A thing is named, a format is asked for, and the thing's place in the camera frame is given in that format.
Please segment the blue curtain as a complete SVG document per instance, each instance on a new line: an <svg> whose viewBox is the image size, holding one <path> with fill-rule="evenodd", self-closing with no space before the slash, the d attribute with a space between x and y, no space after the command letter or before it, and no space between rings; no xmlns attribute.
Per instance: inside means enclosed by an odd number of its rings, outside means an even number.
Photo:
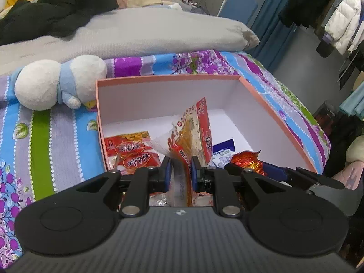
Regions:
<svg viewBox="0 0 364 273"><path fill-rule="evenodd" d="M296 31L295 25L285 27L278 16L287 3L288 0L264 0L251 28L260 42L250 54L270 73L282 61Z"/></svg>

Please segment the red label snack packets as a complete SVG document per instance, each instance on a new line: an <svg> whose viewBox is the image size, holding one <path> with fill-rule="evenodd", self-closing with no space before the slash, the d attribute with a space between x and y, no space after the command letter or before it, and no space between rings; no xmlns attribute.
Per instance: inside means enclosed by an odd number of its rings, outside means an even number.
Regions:
<svg viewBox="0 0 364 273"><path fill-rule="evenodd" d="M109 167L124 176L134 174L138 168L160 166L159 154L147 144L150 140L147 131L104 138Z"/></svg>

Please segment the black clothing pile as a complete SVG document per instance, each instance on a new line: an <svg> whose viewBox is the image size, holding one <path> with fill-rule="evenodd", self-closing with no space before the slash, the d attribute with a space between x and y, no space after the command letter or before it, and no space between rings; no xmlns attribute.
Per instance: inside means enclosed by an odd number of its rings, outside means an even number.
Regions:
<svg viewBox="0 0 364 273"><path fill-rule="evenodd" d="M65 38L94 16L117 8L117 0L18 0L1 19L1 45L41 36Z"/></svg>

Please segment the red snack packet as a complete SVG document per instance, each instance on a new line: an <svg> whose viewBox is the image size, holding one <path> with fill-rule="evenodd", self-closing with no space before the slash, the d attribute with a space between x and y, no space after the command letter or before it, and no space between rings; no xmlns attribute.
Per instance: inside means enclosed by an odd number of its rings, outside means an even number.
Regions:
<svg viewBox="0 0 364 273"><path fill-rule="evenodd" d="M172 154L183 161L186 171L187 204L189 206L212 206L213 196L206 191L196 191L192 186L192 158L202 167L212 159L212 134L206 98L202 98L182 114L173 124L168 136L168 147Z"/></svg>

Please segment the white puffer jacket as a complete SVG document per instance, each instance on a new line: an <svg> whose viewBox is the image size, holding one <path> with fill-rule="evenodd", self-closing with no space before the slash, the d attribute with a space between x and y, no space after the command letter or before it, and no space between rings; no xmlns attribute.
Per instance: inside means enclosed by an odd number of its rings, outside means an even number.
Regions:
<svg viewBox="0 0 364 273"><path fill-rule="evenodd" d="M342 0L324 28L324 40L341 55L363 41L363 0Z"/></svg>

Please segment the red orange foil packet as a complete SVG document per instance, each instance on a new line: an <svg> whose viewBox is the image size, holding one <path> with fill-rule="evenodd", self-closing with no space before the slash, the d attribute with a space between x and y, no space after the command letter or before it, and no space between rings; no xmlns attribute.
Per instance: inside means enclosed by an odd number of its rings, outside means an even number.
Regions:
<svg viewBox="0 0 364 273"><path fill-rule="evenodd" d="M234 154L231 158L231 163L241 168L252 169L254 172L266 176L267 173L263 169L263 161L258 159L259 154L260 150L258 152L245 150Z"/></svg>

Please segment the grey duvet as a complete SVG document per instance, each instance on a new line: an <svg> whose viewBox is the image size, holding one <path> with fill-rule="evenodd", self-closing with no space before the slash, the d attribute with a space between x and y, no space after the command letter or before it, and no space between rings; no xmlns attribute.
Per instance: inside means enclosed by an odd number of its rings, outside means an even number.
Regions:
<svg viewBox="0 0 364 273"><path fill-rule="evenodd" d="M63 63L83 54L109 59L206 49L235 52L258 44L258 36L239 21L166 8L128 8L96 15L67 38L42 36L1 46L1 75L34 61Z"/></svg>

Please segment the colourful floral bedsheet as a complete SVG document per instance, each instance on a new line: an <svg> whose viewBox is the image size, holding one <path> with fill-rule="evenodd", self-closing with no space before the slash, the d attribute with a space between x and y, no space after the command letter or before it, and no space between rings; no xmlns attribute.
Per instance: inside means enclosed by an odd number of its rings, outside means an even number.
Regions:
<svg viewBox="0 0 364 273"><path fill-rule="evenodd" d="M110 78L141 75L239 75L286 123L315 168L322 172L331 144L307 108L255 58L213 49L106 60ZM58 105L35 112L15 98L1 77L1 267L22 255L14 221L24 207L102 171L96 108Z"/></svg>

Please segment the blue snack packet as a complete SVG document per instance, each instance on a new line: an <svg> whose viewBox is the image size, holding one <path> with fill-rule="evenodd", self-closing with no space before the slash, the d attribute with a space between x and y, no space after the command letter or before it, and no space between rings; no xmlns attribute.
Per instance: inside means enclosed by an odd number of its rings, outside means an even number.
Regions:
<svg viewBox="0 0 364 273"><path fill-rule="evenodd" d="M230 163L234 154L235 143L233 139L215 144L213 145L213 154L210 165L218 168L224 168L226 164Z"/></svg>

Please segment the white blue plush toy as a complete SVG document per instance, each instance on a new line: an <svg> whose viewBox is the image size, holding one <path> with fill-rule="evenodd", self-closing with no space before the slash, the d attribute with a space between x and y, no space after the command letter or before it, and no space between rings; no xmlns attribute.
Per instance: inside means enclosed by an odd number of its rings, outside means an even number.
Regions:
<svg viewBox="0 0 364 273"><path fill-rule="evenodd" d="M96 106L96 82L107 77L107 64L98 56L82 55L71 61L34 61L11 75L17 100L28 109L49 110L56 104L70 109Z"/></svg>

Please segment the pink cardboard box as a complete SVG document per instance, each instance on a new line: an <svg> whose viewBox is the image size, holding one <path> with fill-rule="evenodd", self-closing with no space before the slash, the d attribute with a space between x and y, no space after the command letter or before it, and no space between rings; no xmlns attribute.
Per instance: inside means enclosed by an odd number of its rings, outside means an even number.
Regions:
<svg viewBox="0 0 364 273"><path fill-rule="evenodd" d="M110 78L96 83L97 124L104 165L109 155L126 152L112 138L146 131L161 138L159 154L177 146L187 129L194 155L208 163L215 144L232 140L235 150L257 152L260 160L321 173L313 136L238 75L149 75Z"/></svg>

